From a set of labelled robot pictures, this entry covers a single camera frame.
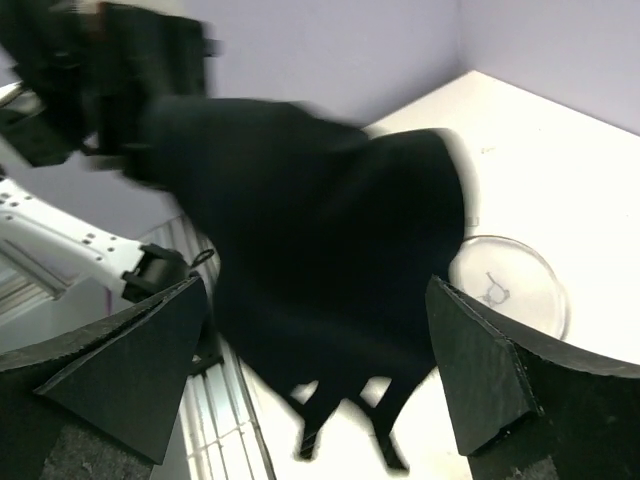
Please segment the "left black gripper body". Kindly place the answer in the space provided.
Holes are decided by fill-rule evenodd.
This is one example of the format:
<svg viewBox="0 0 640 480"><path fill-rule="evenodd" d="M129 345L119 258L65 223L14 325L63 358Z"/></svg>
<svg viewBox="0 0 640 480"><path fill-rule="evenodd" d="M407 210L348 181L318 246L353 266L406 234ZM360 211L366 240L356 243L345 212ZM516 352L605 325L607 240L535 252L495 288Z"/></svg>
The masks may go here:
<svg viewBox="0 0 640 480"><path fill-rule="evenodd" d="M112 1L4 1L1 47L18 77L1 89L1 137L33 167L142 150L146 105L207 95L217 53L204 22Z"/></svg>

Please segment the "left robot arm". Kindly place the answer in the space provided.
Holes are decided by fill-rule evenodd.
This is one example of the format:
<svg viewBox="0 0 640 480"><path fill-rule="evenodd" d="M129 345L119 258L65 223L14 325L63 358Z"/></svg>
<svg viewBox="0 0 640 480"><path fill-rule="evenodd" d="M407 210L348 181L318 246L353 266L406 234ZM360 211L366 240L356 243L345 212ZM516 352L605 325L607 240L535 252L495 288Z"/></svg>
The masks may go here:
<svg viewBox="0 0 640 480"><path fill-rule="evenodd" d="M180 1L5 1L1 47L15 83L1 90L1 136L33 167L73 153L120 168L139 147L139 116L169 94L203 96L215 43ZM131 302L186 278L175 250L95 227L1 180L1 236L58 256Z"/></svg>

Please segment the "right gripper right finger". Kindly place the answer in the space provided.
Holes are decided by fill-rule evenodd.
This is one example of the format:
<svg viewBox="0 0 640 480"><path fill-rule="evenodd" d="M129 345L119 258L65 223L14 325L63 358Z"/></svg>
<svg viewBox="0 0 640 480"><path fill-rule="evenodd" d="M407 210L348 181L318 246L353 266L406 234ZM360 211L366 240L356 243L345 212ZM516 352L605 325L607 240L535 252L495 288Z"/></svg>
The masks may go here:
<svg viewBox="0 0 640 480"><path fill-rule="evenodd" d="M638 478L637 365L541 333L439 278L426 307L473 478Z"/></svg>

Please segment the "black garment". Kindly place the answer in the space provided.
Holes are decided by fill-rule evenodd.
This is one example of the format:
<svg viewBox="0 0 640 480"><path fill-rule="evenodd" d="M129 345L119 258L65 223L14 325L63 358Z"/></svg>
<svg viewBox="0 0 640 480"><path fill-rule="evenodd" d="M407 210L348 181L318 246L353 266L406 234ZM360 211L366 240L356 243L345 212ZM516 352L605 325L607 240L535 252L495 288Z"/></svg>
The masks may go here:
<svg viewBox="0 0 640 480"><path fill-rule="evenodd" d="M229 346L301 418L297 455L344 400L391 431L435 368L424 295L466 226L452 132L373 137L295 103L163 97L137 109L125 174L168 191L221 260Z"/></svg>

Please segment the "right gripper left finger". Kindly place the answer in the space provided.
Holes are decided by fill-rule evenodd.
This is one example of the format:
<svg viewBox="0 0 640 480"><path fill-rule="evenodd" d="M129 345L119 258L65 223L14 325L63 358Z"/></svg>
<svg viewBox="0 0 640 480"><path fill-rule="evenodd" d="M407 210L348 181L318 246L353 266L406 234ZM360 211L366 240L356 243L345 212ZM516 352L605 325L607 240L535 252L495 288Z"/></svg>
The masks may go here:
<svg viewBox="0 0 640 480"><path fill-rule="evenodd" d="M1 356L4 479L148 479L164 461L208 295L193 276Z"/></svg>

